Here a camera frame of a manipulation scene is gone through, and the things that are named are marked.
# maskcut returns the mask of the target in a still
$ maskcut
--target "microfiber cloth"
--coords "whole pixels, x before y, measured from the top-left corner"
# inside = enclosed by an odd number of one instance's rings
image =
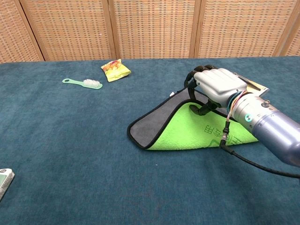
[[[178,91],[127,128],[130,139],[147,150],[188,150],[219,146],[225,126],[226,109],[204,116],[193,113],[190,105],[201,107],[208,98],[195,91],[190,99],[187,89]],[[256,142],[241,124],[231,120],[227,145]]]

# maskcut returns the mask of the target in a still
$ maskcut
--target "snack bag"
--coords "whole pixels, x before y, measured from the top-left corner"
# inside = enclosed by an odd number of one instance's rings
[[[116,81],[131,73],[131,71],[121,63],[121,59],[110,61],[101,68],[103,69],[108,82]]]

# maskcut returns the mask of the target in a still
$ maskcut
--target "metal cylinder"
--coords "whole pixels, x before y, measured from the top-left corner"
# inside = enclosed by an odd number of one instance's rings
[[[300,124],[254,94],[243,96],[232,116],[284,163],[300,167]]]

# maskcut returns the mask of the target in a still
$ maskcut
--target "blue carpet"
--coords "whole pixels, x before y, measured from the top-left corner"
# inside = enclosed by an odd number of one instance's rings
[[[141,150],[126,129],[206,64],[269,87],[265,97],[300,122],[300,57],[123,60],[132,74],[112,83],[100,69],[107,62],[0,65],[0,167],[15,172],[0,202],[1,225],[299,224],[299,180],[218,148]],[[67,77],[103,88],[63,84]],[[260,143],[234,149],[300,173]]]

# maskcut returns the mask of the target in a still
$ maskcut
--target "wicker screen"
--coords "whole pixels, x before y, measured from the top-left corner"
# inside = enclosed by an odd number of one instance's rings
[[[300,56],[300,29],[298,30],[296,36],[294,37],[286,55]]]
[[[107,0],[21,0],[46,60],[115,57],[105,20]]]
[[[32,33],[30,37],[30,28],[25,26],[27,21],[23,20],[20,13],[13,0],[1,0],[0,63],[40,61],[43,58],[33,44],[35,40]]]
[[[195,0],[109,3],[115,13],[113,31],[121,58],[188,58]]]
[[[296,0],[207,0],[198,57],[271,56]]]

